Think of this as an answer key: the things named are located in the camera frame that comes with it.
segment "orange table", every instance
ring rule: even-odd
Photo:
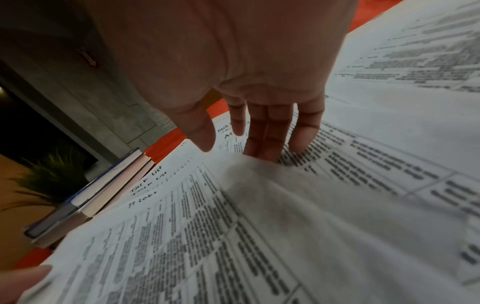
[[[379,14],[385,12],[391,7],[397,5],[402,0],[360,0],[355,17],[351,23],[350,31],[365,24]],[[225,100],[213,104],[208,108],[208,113],[212,118],[228,111]],[[145,150],[145,153],[158,163],[164,159],[173,149],[175,149],[186,136],[179,130],[175,129],[160,138],[156,143]],[[34,249],[25,258],[23,258],[15,268],[28,268],[40,265],[47,257],[51,255],[48,249]]]

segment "stack of books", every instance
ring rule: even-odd
[[[27,226],[24,235],[41,248],[54,244],[100,210],[118,203],[154,165],[142,151],[132,150],[45,218]]]

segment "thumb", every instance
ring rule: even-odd
[[[215,128],[201,102],[163,109],[162,112],[202,151],[207,152],[212,149],[215,143]]]
[[[22,293],[40,282],[52,269],[50,265],[0,272],[0,304],[16,302]]]

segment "hand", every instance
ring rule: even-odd
[[[251,116],[245,154],[275,161],[289,142],[307,148],[325,109],[324,88],[358,0],[84,0],[138,92],[202,150],[215,142],[200,100],[228,103],[237,135]]]
[[[0,272],[0,304],[18,301],[22,293],[40,282],[52,269],[50,265]]]

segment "finger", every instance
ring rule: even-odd
[[[276,162],[284,149],[294,106],[268,106],[267,112],[268,128],[258,158]]]
[[[0,304],[16,302],[22,293],[40,282],[52,269],[50,265],[0,272]]]
[[[233,132],[237,136],[242,136],[245,133],[245,108],[247,104],[238,97],[223,95],[223,98],[230,111],[230,121]]]
[[[214,124],[200,102],[163,112],[202,151],[212,149],[215,143]]]
[[[258,157],[265,132],[267,131],[267,106],[259,106],[249,102],[246,104],[250,113],[250,128],[248,129],[248,138],[246,139],[243,153],[248,156]]]
[[[290,151],[300,153],[305,151],[320,129],[320,121],[325,111],[325,98],[319,97],[298,104],[298,120],[290,137]]]

